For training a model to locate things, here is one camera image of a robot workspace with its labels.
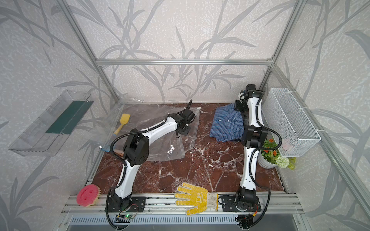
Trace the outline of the blue checked shirt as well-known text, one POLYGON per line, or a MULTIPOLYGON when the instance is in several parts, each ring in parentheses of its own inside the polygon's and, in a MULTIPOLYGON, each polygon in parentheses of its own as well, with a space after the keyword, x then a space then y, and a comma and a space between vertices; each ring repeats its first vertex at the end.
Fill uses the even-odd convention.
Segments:
POLYGON ((234 104, 216 109, 210 137, 217 141, 239 141, 244 133, 244 120, 240 111, 236 111, 234 104))

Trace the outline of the clear plastic vacuum bag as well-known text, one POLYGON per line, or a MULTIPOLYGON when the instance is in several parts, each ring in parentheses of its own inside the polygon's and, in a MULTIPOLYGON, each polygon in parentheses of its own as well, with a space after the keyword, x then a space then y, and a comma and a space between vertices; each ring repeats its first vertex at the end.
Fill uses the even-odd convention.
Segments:
POLYGON ((200 108, 162 104, 118 104, 91 132, 90 139, 109 152, 114 139, 114 152, 123 154, 128 133, 140 131, 149 138, 148 161, 183 159, 195 146, 200 108))

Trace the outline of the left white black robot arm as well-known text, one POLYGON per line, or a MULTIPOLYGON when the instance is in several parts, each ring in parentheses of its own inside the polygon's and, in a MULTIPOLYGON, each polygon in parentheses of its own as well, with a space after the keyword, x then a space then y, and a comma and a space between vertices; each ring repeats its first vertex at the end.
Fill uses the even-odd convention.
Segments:
POLYGON ((109 152, 123 166, 117 185, 109 189, 106 210, 112 206, 115 211, 123 211, 131 205, 134 180, 140 166, 148 159, 150 145, 171 132, 175 132, 177 138, 179 134, 185 134, 196 117, 191 105, 192 101, 189 101, 183 110, 168 114, 156 125, 143 130, 133 129, 111 142, 109 152))

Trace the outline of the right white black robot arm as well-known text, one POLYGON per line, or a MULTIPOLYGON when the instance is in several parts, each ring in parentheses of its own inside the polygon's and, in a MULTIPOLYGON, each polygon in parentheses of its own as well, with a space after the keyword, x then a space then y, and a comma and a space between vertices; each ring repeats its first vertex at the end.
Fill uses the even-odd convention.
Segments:
POLYGON ((259 203, 255 179, 257 159, 271 131, 262 120, 263 96, 264 91, 257 90, 254 84, 248 84, 235 101, 235 109, 248 114, 248 123, 244 126, 241 138, 244 150, 243 175, 235 199, 236 208, 240 211, 251 211, 257 208, 259 203))

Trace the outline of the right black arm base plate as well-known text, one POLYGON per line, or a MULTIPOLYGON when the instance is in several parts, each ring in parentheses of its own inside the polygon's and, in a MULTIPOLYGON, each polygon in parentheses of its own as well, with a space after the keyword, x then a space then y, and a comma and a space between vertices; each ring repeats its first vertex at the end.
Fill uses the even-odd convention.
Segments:
POLYGON ((221 207, 223 212, 261 212, 261 205, 260 200, 257 197, 257 201, 252 203, 251 205, 240 205, 238 206, 236 203, 236 196, 235 195, 222 195, 221 199, 221 207))

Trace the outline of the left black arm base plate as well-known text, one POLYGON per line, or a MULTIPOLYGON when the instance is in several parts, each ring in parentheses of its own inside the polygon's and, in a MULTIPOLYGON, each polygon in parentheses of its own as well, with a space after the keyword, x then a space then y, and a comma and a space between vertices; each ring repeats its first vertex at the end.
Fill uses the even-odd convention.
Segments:
POLYGON ((146 197, 134 196, 121 199, 120 197, 109 197, 108 204, 106 205, 105 212, 118 213, 118 212, 139 212, 144 211, 146 197))

